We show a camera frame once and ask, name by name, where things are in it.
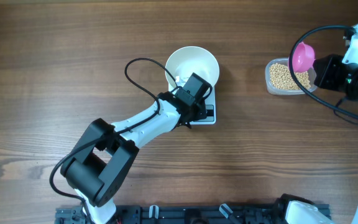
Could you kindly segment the clear plastic container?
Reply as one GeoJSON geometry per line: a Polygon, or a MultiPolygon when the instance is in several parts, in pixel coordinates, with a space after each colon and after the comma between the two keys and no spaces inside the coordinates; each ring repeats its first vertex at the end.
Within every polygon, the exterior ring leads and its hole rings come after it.
{"type": "MultiPolygon", "coordinates": [[[[316,72],[313,68],[306,72],[294,72],[296,79],[308,91],[313,92],[317,89],[314,84],[316,72]]],[[[267,91],[272,95],[301,95],[304,92],[299,88],[291,77],[288,68],[287,58],[277,58],[270,61],[265,68],[265,81],[267,91]]]]}

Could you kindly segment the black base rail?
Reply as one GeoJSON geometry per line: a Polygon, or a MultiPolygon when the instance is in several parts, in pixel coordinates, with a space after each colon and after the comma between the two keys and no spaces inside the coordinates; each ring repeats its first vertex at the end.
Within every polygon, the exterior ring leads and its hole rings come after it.
{"type": "Polygon", "coordinates": [[[243,205],[229,207],[232,218],[226,218],[217,206],[212,207],[159,207],[158,217],[150,214],[150,207],[118,206],[116,213],[108,223],[122,224],[148,224],[148,223],[191,223],[196,218],[206,220],[208,223],[239,223],[263,224],[263,223],[286,223],[283,212],[275,211],[272,204],[266,205],[243,205]]]}

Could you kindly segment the white bowl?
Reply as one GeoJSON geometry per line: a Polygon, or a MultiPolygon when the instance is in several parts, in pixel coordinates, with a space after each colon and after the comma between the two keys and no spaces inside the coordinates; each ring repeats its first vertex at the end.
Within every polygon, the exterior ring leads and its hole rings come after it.
{"type": "Polygon", "coordinates": [[[165,68],[172,77],[165,73],[168,90],[173,90],[177,84],[176,76],[188,77],[195,73],[207,81],[212,87],[218,82],[220,68],[214,55],[204,48],[187,46],[176,50],[169,56],[165,68]]]}

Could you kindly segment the pile of soybeans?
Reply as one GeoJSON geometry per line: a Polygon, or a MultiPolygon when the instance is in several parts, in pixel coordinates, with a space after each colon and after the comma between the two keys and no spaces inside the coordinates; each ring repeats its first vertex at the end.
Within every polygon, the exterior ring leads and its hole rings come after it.
{"type": "MultiPolygon", "coordinates": [[[[274,63],[269,68],[270,72],[270,81],[272,82],[275,88],[281,90],[299,90],[298,85],[293,81],[290,71],[286,65],[282,65],[279,63],[274,63]]],[[[309,80],[309,73],[295,72],[295,76],[298,81],[307,89],[311,87],[309,80]]]]}

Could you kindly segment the pink plastic scoop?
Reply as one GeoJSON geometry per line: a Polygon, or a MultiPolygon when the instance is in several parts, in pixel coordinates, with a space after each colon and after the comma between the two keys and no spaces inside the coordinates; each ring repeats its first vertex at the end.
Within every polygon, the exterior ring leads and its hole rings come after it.
{"type": "Polygon", "coordinates": [[[301,42],[293,54],[293,70],[297,73],[307,72],[315,61],[315,52],[312,46],[301,42]]]}

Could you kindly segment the white digital kitchen scale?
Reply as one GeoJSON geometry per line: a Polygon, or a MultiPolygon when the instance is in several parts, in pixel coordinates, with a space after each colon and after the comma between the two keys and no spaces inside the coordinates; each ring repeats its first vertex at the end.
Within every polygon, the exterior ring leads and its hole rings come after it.
{"type": "MultiPolygon", "coordinates": [[[[205,102],[204,94],[208,90],[210,90],[209,86],[204,83],[201,83],[201,84],[186,83],[184,87],[182,87],[182,86],[178,87],[175,93],[167,91],[165,93],[159,94],[159,98],[161,100],[165,100],[165,101],[169,102],[171,105],[173,105],[174,108],[176,109],[176,111],[178,112],[178,114],[180,115],[181,103],[180,103],[180,100],[178,99],[179,93],[189,93],[195,97],[202,97],[205,102]]],[[[210,122],[210,121],[212,121],[212,117],[214,115],[213,108],[207,109],[207,104],[205,103],[205,105],[206,105],[206,112],[207,112],[206,118],[200,119],[198,121],[193,121],[193,122],[199,122],[199,121],[210,122]]]]}

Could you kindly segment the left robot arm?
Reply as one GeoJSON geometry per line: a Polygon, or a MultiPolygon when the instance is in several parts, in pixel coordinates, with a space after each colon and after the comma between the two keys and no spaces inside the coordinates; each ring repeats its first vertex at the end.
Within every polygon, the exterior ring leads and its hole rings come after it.
{"type": "Polygon", "coordinates": [[[154,96],[151,107],[124,121],[99,118],[85,130],[57,166],[81,200],[90,223],[107,223],[116,212],[113,197],[140,148],[157,136],[207,117],[205,100],[217,78],[192,73],[184,85],[154,96]]]}

